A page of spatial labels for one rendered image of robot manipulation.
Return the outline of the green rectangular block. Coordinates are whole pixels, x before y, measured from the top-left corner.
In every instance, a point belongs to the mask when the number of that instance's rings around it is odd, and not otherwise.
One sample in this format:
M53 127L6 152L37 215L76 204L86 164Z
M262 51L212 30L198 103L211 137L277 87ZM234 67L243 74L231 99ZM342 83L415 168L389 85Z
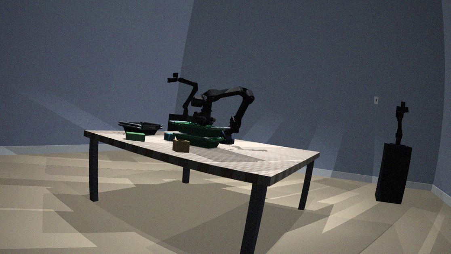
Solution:
M126 132L126 140L144 142L145 134L144 133Z

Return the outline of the tan open box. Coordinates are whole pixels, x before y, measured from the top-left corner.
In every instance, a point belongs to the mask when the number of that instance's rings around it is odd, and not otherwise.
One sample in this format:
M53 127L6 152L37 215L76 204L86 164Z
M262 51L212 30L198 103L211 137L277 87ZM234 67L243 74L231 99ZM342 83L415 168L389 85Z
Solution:
M173 140L173 151L189 153L190 142L187 140Z

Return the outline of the light blue cube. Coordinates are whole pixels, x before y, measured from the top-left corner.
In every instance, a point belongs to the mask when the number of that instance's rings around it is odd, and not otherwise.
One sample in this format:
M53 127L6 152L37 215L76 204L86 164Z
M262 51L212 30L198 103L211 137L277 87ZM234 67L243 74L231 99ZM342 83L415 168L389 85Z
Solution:
M170 133L164 133L164 140L173 141L173 140L175 140L175 136L171 135Z

